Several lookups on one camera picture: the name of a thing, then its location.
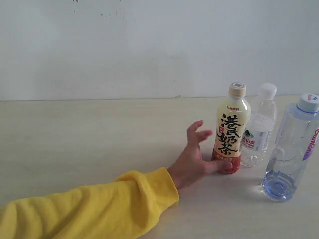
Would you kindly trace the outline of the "person's bare hand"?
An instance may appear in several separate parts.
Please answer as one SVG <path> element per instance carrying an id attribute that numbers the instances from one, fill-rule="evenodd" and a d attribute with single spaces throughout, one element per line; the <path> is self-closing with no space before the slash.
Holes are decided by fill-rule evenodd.
<path id="1" fill-rule="evenodd" d="M 202 125 L 203 121 L 196 121 L 187 129 L 187 145 L 175 163 L 167 169 L 177 190 L 190 186 L 211 173 L 232 169 L 233 164 L 228 161 L 203 160 L 200 144 L 212 136 L 213 132 L 198 131 Z"/>

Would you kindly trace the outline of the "yellow fleece sleeve forearm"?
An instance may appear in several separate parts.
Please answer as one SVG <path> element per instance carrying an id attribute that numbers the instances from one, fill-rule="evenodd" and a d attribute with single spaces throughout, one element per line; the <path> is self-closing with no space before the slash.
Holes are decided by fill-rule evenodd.
<path id="1" fill-rule="evenodd" d="M 9 202 L 0 211 L 3 239 L 135 239 L 179 201 L 165 168 L 129 171 L 114 182 Z"/>

